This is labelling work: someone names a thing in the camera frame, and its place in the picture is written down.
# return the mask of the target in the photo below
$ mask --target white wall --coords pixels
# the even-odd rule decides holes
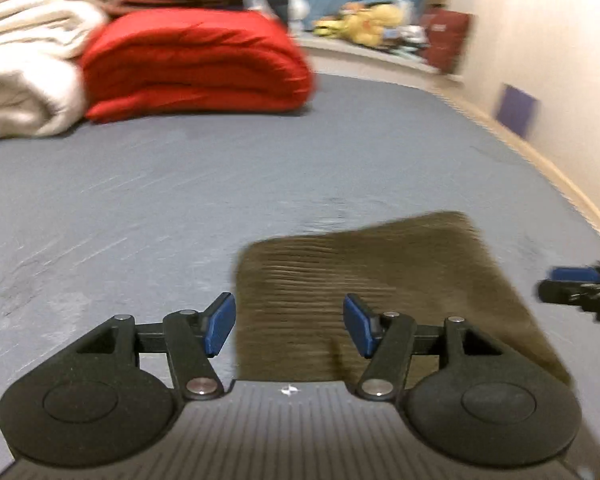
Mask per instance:
[[[493,114],[504,84],[540,100],[533,147],[600,209],[600,0],[449,0],[476,15],[465,97]]]

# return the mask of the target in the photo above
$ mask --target ribbed gray surface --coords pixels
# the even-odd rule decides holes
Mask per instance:
[[[238,382],[191,402],[167,436],[124,462],[82,472],[19,462],[0,480],[573,480],[560,463],[518,471],[453,462],[419,442],[395,409],[344,383]]]

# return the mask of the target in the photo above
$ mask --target blue gripper pad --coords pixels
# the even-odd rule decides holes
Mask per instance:
[[[600,283],[600,273],[593,267],[554,267],[549,279],[554,282]]]
[[[351,294],[347,294],[344,298],[342,316],[344,326],[356,345],[358,353],[366,359],[371,358],[380,344],[379,317]]]
[[[205,310],[208,325],[205,334],[205,353],[207,357],[214,357],[220,353],[222,345],[229,337],[235,324],[235,298],[228,292],[222,293]]]

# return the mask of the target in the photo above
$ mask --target yellow stuffed toy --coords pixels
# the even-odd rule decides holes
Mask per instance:
[[[381,4],[345,15],[341,37],[371,48],[387,48],[400,41],[397,27],[402,24],[402,9]]]
[[[405,19],[404,9],[394,4],[366,7],[345,4],[338,16],[325,16],[314,22],[314,34],[322,38],[341,38],[371,48],[389,48],[400,44],[397,27]]]
[[[325,16],[314,22],[314,34],[321,38],[340,38],[344,22],[335,16]]]

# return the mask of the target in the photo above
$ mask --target stack of blankets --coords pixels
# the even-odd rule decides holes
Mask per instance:
[[[194,110],[285,112],[314,88],[252,0],[0,0],[0,137]]]

